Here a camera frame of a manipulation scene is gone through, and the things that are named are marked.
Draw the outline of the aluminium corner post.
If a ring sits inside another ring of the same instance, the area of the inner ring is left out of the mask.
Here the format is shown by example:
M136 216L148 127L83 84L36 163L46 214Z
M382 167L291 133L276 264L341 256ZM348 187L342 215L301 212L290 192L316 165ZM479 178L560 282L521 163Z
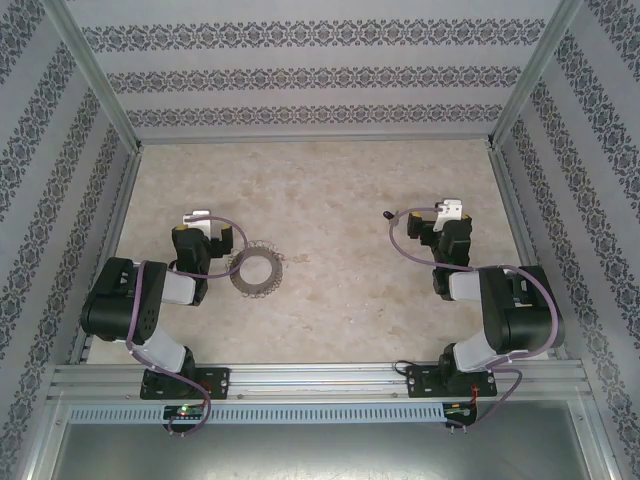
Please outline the aluminium corner post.
M494 129L488 136L487 145L490 149L495 150L504 142L583 3L584 0L559 0Z
M137 152L141 142L66 0L40 0L40 2L105 110L119 138L129 152Z

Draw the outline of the aluminium side rail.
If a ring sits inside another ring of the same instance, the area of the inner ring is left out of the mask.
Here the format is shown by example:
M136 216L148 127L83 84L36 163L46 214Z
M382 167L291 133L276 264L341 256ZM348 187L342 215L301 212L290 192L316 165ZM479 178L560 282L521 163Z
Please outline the aluminium side rail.
M124 224L124 219L126 217L126 212L135 185L136 176L139 171L140 162L143 156L143 150L144 148L140 146L134 153L130 155L128 164L122 172L117 189L117 196L110 210L107 229L105 230L102 238L100 255L95 264L95 268L88 285L87 293L82 301L81 306L84 306L84 303L88 299L89 294L91 293L104 264L111 256L115 254L117 250L119 238ZM68 351L68 356L64 361L65 364L77 365L82 362L86 338L87 334L84 332L80 324L77 324L77 328L74 332L74 336L70 344L70 350Z
M537 263L533 244L525 224L516 191L513 187L504 158L499 150L488 148L488 157L493 169L504 210L508 219L514 244L521 265Z

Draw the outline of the grey metal sheet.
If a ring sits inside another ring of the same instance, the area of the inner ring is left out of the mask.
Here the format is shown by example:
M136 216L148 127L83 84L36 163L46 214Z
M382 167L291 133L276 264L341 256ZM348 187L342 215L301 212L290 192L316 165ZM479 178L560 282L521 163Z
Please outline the grey metal sheet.
M73 425L54 480L591 480L578 443L553 422L224 425L174 439L158 426Z

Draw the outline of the aluminium frame bar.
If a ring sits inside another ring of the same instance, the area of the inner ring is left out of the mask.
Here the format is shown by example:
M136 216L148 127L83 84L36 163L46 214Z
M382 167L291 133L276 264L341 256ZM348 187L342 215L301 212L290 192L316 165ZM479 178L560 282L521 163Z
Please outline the aluminium frame bar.
M64 440L69 407L47 402L31 443L21 480L52 480Z
M567 402L590 480L621 480L620 471L596 402Z

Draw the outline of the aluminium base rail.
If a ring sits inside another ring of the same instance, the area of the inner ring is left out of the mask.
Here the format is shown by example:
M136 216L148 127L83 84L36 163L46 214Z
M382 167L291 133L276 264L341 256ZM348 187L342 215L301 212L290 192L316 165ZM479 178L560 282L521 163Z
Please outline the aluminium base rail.
M512 400L573 400L592 389L579 361L515 362L523 379ZM235 364L229 367L229 403L347 403L405 401L404 377L387 363ZM58 366L46 394L63 403L138 402L140 365Z

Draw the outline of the aluminium back rail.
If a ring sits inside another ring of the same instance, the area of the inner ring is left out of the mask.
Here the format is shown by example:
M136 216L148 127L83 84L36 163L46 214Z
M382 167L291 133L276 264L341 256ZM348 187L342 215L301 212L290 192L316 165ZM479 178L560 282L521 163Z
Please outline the aluminium back rail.
M491 136L471 133L413 134L341 134L341 135L249 135L221 137L158 137L141 139L142 146L196 144L257 144L257 143L322 143L322 142L384 142L384 141L471 141L490 143Z

